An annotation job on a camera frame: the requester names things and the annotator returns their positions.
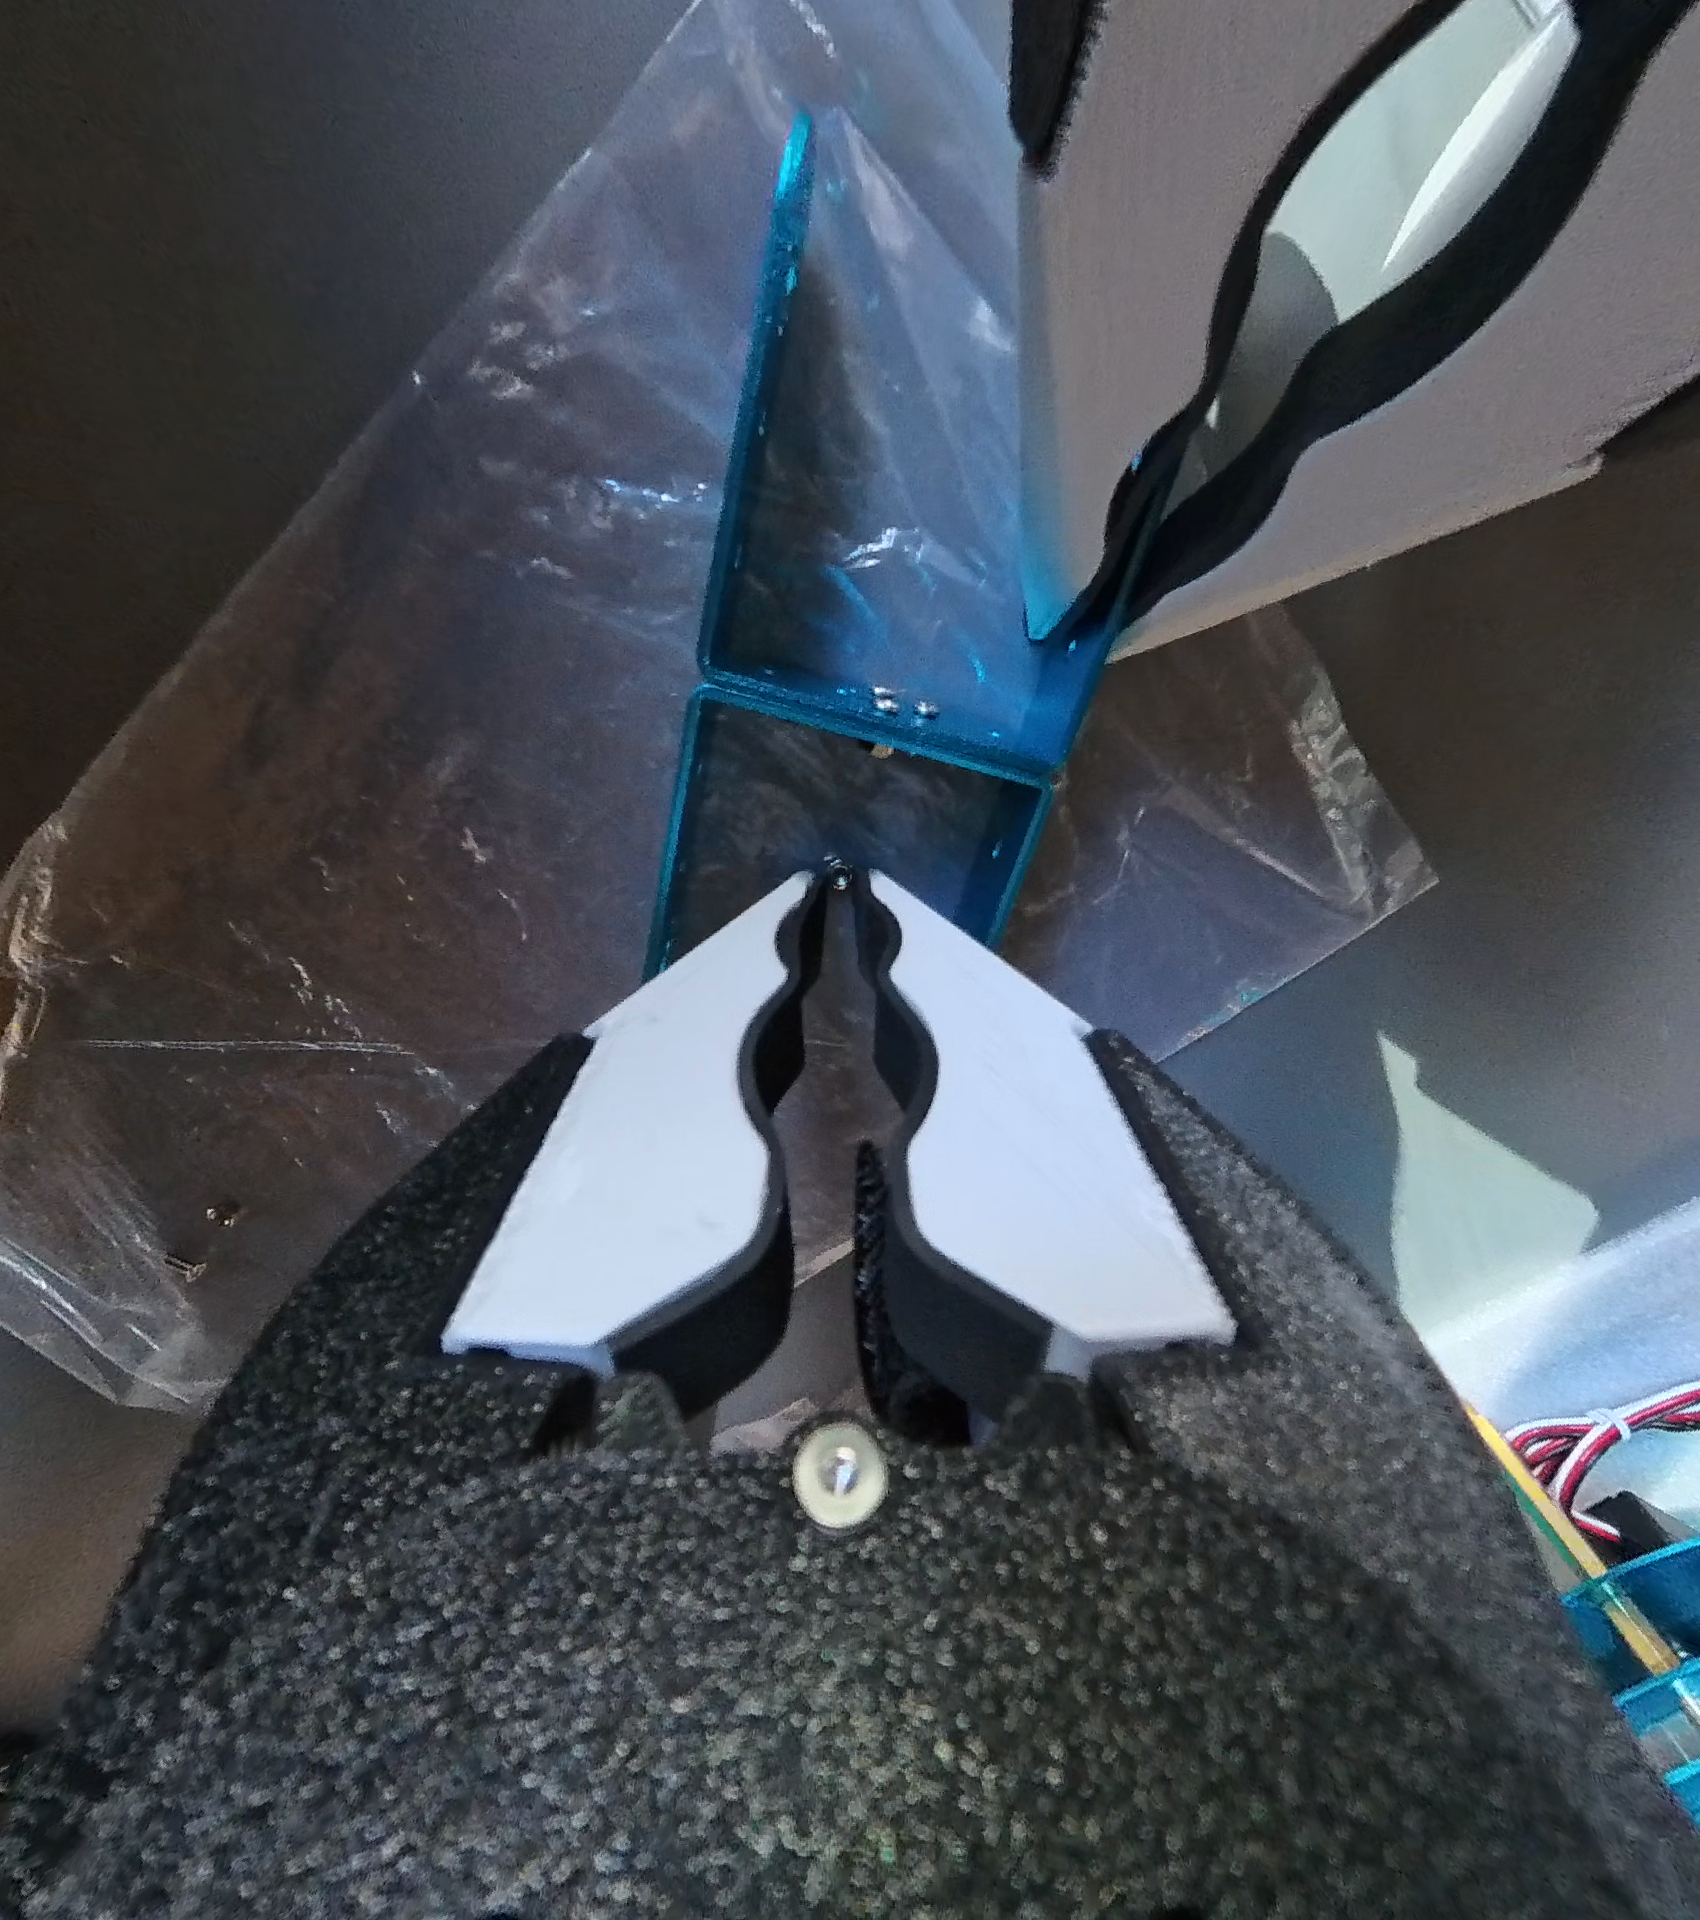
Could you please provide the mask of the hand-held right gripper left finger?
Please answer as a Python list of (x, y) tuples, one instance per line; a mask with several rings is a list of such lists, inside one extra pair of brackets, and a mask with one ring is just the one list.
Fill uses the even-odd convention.
[(443, 1324), (452, 1356), (756, 1372), (795, 1294), (773, 1114), (805, 1068), (828, 883), (795, 875), (585, 1030)]

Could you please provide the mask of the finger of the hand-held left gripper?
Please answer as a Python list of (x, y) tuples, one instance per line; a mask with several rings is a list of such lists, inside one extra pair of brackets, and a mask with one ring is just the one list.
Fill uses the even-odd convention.
[(1492, 202), (1154, 536), (1121, 654), (1572, 486), (1700, 376), (1700, 4), (1577, 13)]
[(1019, 181), (1031, 637), (1096, 582), (1115, 495), (1211, 396), (1260, 235), (1337, 118), (1455, 4), (1108, 3), (1053, 172)]

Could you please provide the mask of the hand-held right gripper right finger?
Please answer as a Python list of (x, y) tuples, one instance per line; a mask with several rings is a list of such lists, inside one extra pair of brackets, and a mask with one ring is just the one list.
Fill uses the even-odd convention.
[(883, 1297), (934, 1377), (1091, 1377), (1239, 1339), (1107, 1035), (898, 880), (859, 875), (887, 1148)]

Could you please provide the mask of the blue H-shaped metal bracket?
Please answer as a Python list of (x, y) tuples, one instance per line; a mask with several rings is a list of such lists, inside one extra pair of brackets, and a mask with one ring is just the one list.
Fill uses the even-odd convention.
[[(881, 867), (995, 943), (1108, 647), (1031, 638), (1015, 328), (843, 109), (792, 119), (647, 931)], [(871, 689), (891, 687), (889, 723)], [(868, 743), (883, 730), (891, 757)]]

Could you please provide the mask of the clear plastic bag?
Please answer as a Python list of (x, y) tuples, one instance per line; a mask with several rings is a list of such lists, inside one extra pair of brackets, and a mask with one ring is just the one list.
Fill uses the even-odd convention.
[[(100, 1395), (207, 1406), (373, 1196), (640, 983), (803, 109), (1015, 328), (960, 4), (694, 4), (0, 883), (0, 1328)], [(1265, 608), (1108, 668), (1003, 931), (1166, 1059), (1430, 886)]]

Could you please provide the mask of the white foam sheet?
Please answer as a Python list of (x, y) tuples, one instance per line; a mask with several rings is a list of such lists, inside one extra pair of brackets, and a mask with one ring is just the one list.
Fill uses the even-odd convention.
[(1700, 1196), (1484, 1305), (1407, 1317), (1463, 1398), (1502, 1427), (1616, 1411), (1700, 1379)]

